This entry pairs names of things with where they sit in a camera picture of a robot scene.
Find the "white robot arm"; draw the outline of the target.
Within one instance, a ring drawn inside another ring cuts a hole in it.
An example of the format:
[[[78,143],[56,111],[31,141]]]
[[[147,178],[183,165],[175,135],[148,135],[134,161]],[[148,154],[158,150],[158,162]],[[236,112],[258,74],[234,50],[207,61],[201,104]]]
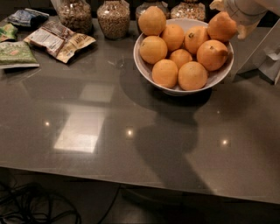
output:
[[[245,39],[268,11],[280,16],[280,0],[213,0],[210,9],[226,11],[237,23],[238,39]]]

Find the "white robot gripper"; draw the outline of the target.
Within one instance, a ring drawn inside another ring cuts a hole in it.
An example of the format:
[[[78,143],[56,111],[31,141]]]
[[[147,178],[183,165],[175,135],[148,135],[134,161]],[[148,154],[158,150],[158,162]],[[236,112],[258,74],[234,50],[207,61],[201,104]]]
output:
[[[213,0],[209,8],[228,13],[237,23],[238,39],[245,39],[268,11],[256,0]]]

